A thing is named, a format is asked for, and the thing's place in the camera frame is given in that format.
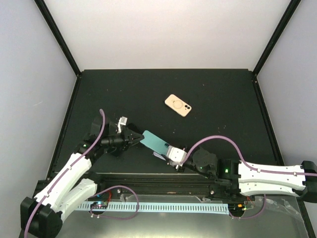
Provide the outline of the teal phone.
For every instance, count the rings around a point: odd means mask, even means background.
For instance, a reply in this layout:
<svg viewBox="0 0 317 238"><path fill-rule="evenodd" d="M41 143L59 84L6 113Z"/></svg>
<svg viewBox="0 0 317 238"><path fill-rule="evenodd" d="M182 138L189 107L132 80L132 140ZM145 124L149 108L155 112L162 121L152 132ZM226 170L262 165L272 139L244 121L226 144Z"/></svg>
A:
<svg viewBox="0 0 317 238"><path fill-rule="evenodd" d="M154 152L162 155L166 155L168 151L169 144L165 142L163 139L159 138L158 136L154 135L148 130L143 132L144 139L140 141L144 146L153 150Z"/></svg>

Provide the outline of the lavender phone case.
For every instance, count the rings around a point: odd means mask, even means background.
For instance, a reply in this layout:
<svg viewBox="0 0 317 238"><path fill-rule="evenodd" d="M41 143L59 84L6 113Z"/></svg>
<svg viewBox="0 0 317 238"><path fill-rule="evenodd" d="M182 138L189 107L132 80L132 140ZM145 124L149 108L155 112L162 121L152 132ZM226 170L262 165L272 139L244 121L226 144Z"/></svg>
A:
<svg viewBox="0 0 317 238"><path fill-rule="evenodd" d="M166 158L166 155L164 155L164 154L159 154L159 153L157 153L157 152L153 152L153 155L155 156L155 157L157 157L157 158L159 158L159 159L162 159L162 160L164 160L164 161L167 161L167 158Z"/></svg>

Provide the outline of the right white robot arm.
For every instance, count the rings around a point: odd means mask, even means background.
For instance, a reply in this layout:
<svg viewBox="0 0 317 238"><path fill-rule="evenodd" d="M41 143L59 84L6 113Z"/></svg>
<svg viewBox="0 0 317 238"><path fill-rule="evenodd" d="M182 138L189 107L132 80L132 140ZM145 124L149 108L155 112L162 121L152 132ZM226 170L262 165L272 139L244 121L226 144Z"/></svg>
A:
<svg viewBox="0 0 317 238"><path fill-rule="evenodd" d="M304 161L295 166L260 165L231 159L219 159L198 147L186 159L187 152L169 146L166 158L177 171L189 169L214 184L222 199L236 200L258 194L288 195L305 202L317 201L317 167Z"/></svg>

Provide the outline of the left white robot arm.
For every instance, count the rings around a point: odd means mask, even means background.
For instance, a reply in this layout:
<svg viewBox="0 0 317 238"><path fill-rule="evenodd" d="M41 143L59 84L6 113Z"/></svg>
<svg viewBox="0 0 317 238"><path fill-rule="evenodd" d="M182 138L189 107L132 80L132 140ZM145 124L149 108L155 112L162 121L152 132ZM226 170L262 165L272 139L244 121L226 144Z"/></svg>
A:
<svg viewBox="0 0 317 238"><path fill-rule="evenodd" d="M91 125L90 132L78 144L67 163L48 185L34 197L26 197L20 204L20 222L23 237L54 238L63 223L77 207L94 196L103 197L106 185L100 177L90 173L92 165L105 153L119 156L138 144L144 136L126 117L118 123L107 122L101 114Z"/></svg>

